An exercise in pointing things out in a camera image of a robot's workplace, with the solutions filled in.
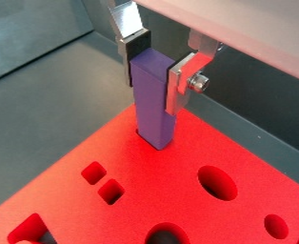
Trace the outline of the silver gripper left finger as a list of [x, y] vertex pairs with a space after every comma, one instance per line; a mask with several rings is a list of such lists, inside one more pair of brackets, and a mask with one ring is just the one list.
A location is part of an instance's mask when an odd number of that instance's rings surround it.
[[125, 84], [132, 86], [130, 60], [150, 47], [150, 31], [142, 25], [137, 4], [132, 0], [107, 0], [107, 10], [122, 57]]

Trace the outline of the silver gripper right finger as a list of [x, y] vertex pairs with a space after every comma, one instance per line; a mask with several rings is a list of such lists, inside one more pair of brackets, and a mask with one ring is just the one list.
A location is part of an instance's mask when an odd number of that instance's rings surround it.
[[188, 46], [193, 49], [168, 70], [168, 92], [165, 111], [176, 115], [189, 100], [189, 93], [201, 93], [208, 85], [208, 78], [201, 70], [212, 61], [220, 42], [196, 30], [189, 31]]

